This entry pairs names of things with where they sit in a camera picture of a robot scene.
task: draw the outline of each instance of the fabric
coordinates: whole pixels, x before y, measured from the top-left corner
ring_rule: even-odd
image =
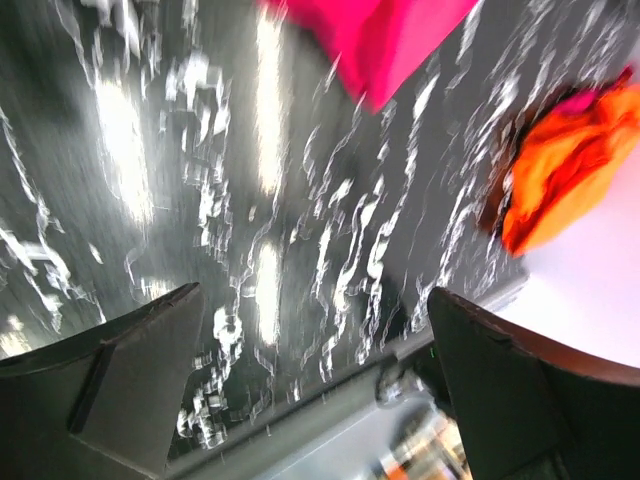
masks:
[[[595,207],[640,140],[640,86],[614,86],[578,114],[554,109],[516,159],[502,240],[514,256],[540,246]]]
[[[565,115],[577,115],[583,113],[586,109],[598,99],[598,97],[610,90],[611,88],[619,88],[624,86],[633,75],[631,67],[626,67],[618,79],[612,85],[607,85],[602,88],[590,88],[587,90],[581,90],[566,100],[563,100],[554,107],[554,110],[559,111]]]
[[[346,90],[383,107],[478,0],[261,0],[310,29]]]

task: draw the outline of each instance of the floor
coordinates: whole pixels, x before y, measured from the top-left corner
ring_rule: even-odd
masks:
[[[480,2],[372,115],[249,0],[2,2],[0,352],[201,282],[175,458],[428,332],[436,284],[500,296],[500,121],[617,72],[634,5]]]

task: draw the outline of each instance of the pink cloth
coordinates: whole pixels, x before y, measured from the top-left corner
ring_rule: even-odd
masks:
[[[478,0],[261,0],[315,34],[354,99],[377,111]]]
[[[553,107],[553,110],[560,112],[563,115],[578,115],[583,113],[593,105],[593,102],[595,102],[600,95],[605,93],[607,90],[625,85],[631,79],[632,75],[633,68],[631,68],[631,66],[627,66],[622,70],[622,73],[612,84],[599,88],[588,88],[574,93],[569,98]]]
[[[597,88],[578,92],[560,102],[554,107],[554,110],[562,113],[563,115],[578,115],[588,109],[593,102],[597,100],[601,92],[602,89]]]

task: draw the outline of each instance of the magenta fabric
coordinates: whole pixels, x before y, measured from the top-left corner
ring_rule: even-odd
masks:
[[[383,107],[478,0],[261,0],[315,34],[354,100]]]
[[[578,115],[587,110],[598,99],[601,92],[602,90],[597,88],[578,92],[560,102],[554,107],[554,110],[563,115]]]

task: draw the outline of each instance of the orange cloth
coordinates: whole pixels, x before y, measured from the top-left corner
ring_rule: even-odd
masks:
[[[502,241],[520,256],[594,208],[640,140],[640,86],[618,86],[580,114],[552,110],[526,136],[513,166]]]

